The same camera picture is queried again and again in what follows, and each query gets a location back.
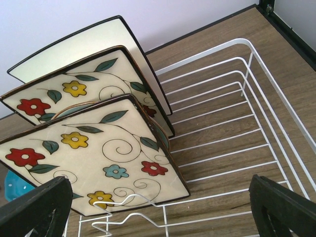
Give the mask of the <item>blue polka dot plate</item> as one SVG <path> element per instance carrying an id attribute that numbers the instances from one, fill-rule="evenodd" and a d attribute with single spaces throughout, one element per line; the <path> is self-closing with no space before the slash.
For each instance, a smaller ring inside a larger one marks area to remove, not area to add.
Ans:
<path id="1" fill-rule="evenodd" d="M 4 180 L 4 197 L 7 201 L 13 201 L 33 189 L 34 186 L 12 171 L 8 171 Z"/>

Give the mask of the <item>floral square plate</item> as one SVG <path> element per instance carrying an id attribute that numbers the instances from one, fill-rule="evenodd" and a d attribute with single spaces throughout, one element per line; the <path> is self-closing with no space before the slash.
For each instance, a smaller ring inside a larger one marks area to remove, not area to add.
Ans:
<path id="1" fill-rule="evenodd" d="M 134 95 L 168 137 L 175 135 L 156 94 L 122 45 L 28 82 L 2 95 L 0 101 L 28 122 L 38 125 L 50 121 L 68 106 L 103 101 L 122 94 Z"/>
<path id="2" fill-rule="evenodd" d="M 169 149 L 131 94 L 2 139 L 0 160 L 34 186 L 66 177 L 72 209 L 84 216 L 190 196 Z"/>

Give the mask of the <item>mint green flower plate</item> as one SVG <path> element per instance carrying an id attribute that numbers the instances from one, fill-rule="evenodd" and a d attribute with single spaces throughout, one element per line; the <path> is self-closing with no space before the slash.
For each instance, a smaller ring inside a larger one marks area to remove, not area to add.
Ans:
<path id="1" fill-rule="evenodd" d="M 87 107 L 92 106 L 92 105 L 97 104 L 97 103 L 99 103 L 99 101 L 89 101 L 89 102 L 83 102 L 83 103 L 78 103 L 78 104 L 68 106 L 68 107 L 64 108 L 63 110 L 59 111 L 58 113 L 56 113 L 52 117 L 52 120 L 59 118 L 59 117 L 66 116 L 66 115 L 71 114 L 71 113 L 74 113 L 76 111 L 87 108 Z M 169 141 L 167 134 L 165 133 L 163 128 L 152 117 L 150 117 L 150 119 L 152 120 L 158 134 L 161 136 L 162 141 L 164 142 L 165 146 L 169 149 L 170 141 Z"/>

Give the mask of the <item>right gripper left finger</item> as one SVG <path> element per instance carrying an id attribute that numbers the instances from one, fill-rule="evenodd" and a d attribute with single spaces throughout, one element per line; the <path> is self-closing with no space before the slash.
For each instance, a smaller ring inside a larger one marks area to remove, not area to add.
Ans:
<path id="1" fill-rule="evenodd" d="M 72 199 L 70 181 L 55 177 L 0 208 L 0 235 L 61 237 Z"/>

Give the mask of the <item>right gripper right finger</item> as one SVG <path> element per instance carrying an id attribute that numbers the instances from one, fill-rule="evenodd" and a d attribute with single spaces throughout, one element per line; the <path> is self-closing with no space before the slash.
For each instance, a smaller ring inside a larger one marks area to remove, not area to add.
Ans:
<path id="1" fill-rule="evenodd" d="M 261 237 L 316 235 L 316 204 L 275 181 L 253 175 L 249 186 L 252 215 Z"/>

